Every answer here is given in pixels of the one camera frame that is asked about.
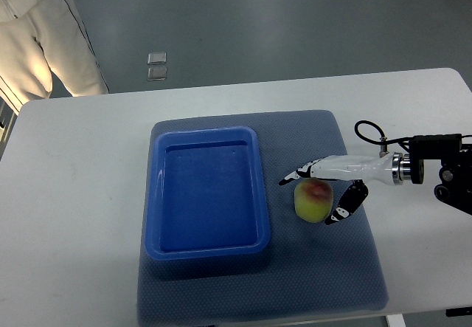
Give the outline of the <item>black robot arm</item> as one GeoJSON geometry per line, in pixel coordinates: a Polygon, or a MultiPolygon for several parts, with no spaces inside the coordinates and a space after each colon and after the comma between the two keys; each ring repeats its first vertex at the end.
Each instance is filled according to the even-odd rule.
{"type": "Polygon", "coordinates": [[[394,182],[410,181],[421,185],[426,163],[438,162],[435,198],[468,215],[471,214],[471,143],[470,135],[437,134],[401,137],[394,140],[405,152],[392,160],[394,182]]]}

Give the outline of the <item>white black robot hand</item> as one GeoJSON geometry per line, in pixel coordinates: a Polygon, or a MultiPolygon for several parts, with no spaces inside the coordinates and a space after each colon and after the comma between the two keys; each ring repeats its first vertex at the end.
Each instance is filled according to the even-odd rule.
{"type": "Polygon", "coordinates": [[[326,225],[331,225],[349,218],[363,204],[369,194],[366,183],[375,180],[386,185],[393,185],[396,173],[398,171],[393,168],[391,154],[382,158],[331,155],[315,159],[289,173],[279,182],[279,185],[283,186],[298,179],[312,178],[351,181],[351,186],[341,196],[337,207],[324,220],[326,225]]]}

